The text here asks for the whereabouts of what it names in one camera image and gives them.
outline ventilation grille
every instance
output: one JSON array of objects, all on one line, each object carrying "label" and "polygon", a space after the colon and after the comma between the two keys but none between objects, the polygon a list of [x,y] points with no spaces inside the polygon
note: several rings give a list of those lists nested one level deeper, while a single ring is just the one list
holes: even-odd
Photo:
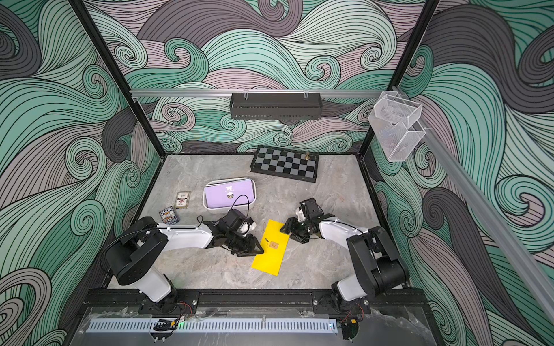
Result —
[{"label": "ventilation grille", "polygon": [[[153,332],[159,319],[94,318],[87,333]],[[337,333],[335,319],[327,318],[206,318],[183,322],[175,333]]]},{"label": "ventilation grille", "polygon": [[323,103],[320,94],[304,98],[298,92],[251,92],[246,99],[244,94],[234,92],[230,108],[233,119],[319,119]]}]

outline white vent strip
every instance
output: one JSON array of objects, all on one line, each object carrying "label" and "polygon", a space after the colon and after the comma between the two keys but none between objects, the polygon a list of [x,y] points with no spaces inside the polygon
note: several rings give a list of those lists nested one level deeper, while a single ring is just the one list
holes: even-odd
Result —
[{"label": "white vent strip", "polygon": [[[153,332],[159,319],[94,318],[87,333]],[[337,321],[328,318],[206,318],[185,321],[175,333],[337,333]]]}]

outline playing card box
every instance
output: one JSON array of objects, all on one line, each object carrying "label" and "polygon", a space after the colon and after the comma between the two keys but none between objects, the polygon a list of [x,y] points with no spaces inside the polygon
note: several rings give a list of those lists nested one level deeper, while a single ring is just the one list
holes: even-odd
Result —
[{"label": "playing card box", "polygon": [[179,221],[179,218],[175,214],[175,210],[172,206],[168,206],[166,209],[163,209],[160,212],[160,217],[162,218],[162,222],[167,225],[172,225]]}]

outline aluminum rail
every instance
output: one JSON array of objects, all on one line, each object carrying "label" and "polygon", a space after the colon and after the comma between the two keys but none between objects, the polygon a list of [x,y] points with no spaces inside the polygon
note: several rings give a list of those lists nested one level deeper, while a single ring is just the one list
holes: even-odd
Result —
[{"label": "aluminum rail", "polygon": [[132,97],[231,97],[234,92],[300,92],[319,93],[321,97],[339,97],[343,99],[376,99],[382,90],[336,90],[336,89],[131,89]]}]

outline black metal basket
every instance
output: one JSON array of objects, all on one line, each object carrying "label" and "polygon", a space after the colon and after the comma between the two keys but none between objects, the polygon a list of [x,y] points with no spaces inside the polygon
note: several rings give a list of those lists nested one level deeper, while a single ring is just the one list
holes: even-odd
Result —
[{"label": "black metal basket", "polygon": [[233,119],[319,119],[323,103],[319,93],[306,95],[299,92],[234,92],[230,108]]}]

